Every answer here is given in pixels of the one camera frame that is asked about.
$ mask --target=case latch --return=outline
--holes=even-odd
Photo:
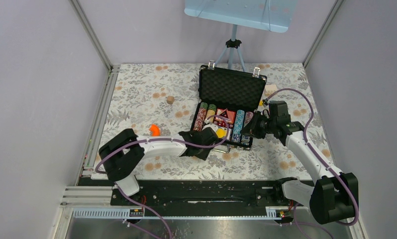
[[[214,70],[214,61],[209,61],[208,67],[209,70]]]
[[[260,76],[260,68],[258,67],[254,67],[254,71],[253,71],[253,77],[259,77]]]

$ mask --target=tripod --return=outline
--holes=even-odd
[[[232,35],[231,35],[231,39],[229,41],[227,41],[225,43],[226,47],[225,49],[222,51],[222,54],[219,56],[219,58],[216,60],[216,62],[214,63],[214,65],[216,66],[220,60],[222,59],[223,55],[225,54],[226,50],[228,48],[229,49],[229,58],[228,58],[228,69],[232,69],[232,59],[234,58],[234,48],[237,49],[238,52],[238,57],[239,57],[239,61],[241,62],[241,66],[242,66],[242,71],[245,72],[245,65],[244,65],[244,60],[242,59],[242,54],[241,54],[241,50],[239,49],[239,45],[242,43],[240,40],[236,39],[236,35],[237,35],[237,27],[238,25],[233,25],[232,26]]]

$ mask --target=floral tablecloth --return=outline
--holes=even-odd
[[[150,135],[149,127],[156,124],[161,135],[189,130],[199,101],[199,67],[201,64],[124,64],[121,65],[106,123],[100,140],[104,145],[125,128],[138,135]],[[315,107],[305,70],[301,63],[245,64],[247,71],[260,67],[267,84],[278,89],[295,88],[302,91]],[[218,67],[227,68],[227,64]],[[241,71],[241,65],[233,69]],[[166,102],[174,96],[175,102]],[[281,92],[273,98],[288,103],[293,121],[304,125],[310,115],[306,101],[294,92]],[[332,160],[315,109],[308,135],[322,153]],[[251,151],[231,149],[228,154],[211,152],[207,161],[194,157],[160,156],[145,158],[133,171],[138,179],[179,180],[274,180],[284,177],[311,179],[303,165],[273,136],[253,140]],[[92,179],[106,175],[92,174]]]

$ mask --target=gray wall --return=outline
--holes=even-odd
[[[238,27],[248,63],[302,62],[335,0],[298,1],[285,33]],[[109,59],[120,63],[216,60],[232,25],[184,13],[184,0],[80,0]],[[227,55],[222,62],[227,62]]]
[[[307,73],[368,235],[397,238],[397,0],[346,0]]]
[[[47,237],[105,76],[68,1],[0,0],[0,239]]]

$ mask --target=poker chip set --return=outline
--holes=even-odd
[[[241,135],[257,109],[266,85],[266,76],[259,75],[259,68],[253,73],[228,70],[202,65],[199,72],[198,94],[200,103],[197,105],[191,130],[201,131],[207,124],[216,124],[219,138],[227,137],[225,145],[250,150],[253,139]]]

